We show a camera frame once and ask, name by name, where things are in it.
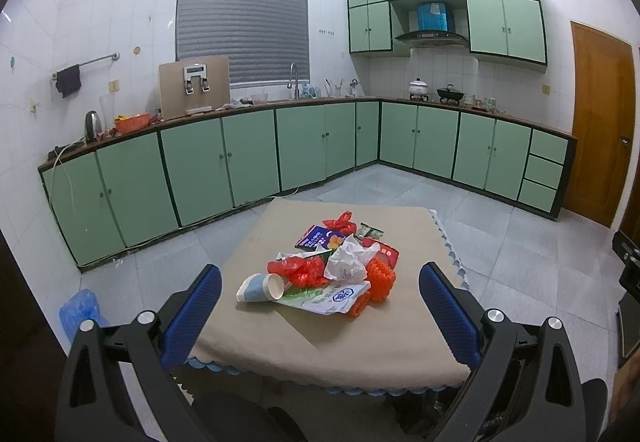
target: faucet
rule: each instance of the faucet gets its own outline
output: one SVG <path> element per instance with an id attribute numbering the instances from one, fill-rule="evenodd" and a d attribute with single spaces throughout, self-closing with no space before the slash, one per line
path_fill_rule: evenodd
<path id="1" fill-rule="evenodd" d="M 300 90 L 298 89 L 298 65 L 295 63 L 291 64 L 289 68 L 289 82 L 287 83 L 287 88 L 291 88 L 291 76 L 293 75 L 293 67 L 296 68 L 296 89 L 293 92 L 293 99 L 300 99 Z"/>

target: window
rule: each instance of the window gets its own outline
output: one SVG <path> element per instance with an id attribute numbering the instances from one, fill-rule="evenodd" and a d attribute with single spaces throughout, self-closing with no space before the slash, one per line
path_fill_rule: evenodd
<path id="1" fill-rule="evenodd" d="M 229 57 L 232 84 L 309 79 L 307 0 L 178 0 L 176 60 Z"/>

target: blue garbage bag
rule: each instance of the blue garbage bag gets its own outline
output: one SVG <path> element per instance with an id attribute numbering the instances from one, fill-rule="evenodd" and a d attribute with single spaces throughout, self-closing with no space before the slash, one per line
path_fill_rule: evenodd
<path id="1" fill-rule="evenodd" d="M 58 312 L 60 323 L 65 330 L 66 337 L 74 342 L 78 327 L 85 319 L 93 319 L 101 327 L 109 326 L 107 320 L 100 315 L 98 298 L 89 289 L 82 289 L 69 299 Z"/>

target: paper cup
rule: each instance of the paper cup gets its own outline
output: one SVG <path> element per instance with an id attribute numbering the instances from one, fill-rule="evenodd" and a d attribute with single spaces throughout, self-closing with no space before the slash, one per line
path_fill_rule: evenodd
<path id="1" fill-rule="evenodd" d="M 279 275 L 251 275 L 236 293 L 240 302 L 276 301 L 284 294 L 284 280 Z"/>

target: black towel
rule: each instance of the black towel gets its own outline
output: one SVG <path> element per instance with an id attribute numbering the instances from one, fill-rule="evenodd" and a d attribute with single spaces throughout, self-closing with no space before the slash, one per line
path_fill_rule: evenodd
<path id="1" fill-rule="evenodd" d="M 80 82 L 80 66 L 73 65 L 58 72 L 56 77 L 56 88 L 62 96 L 68 96 L 74 92 L 78 92 L 82 83 Z"/>

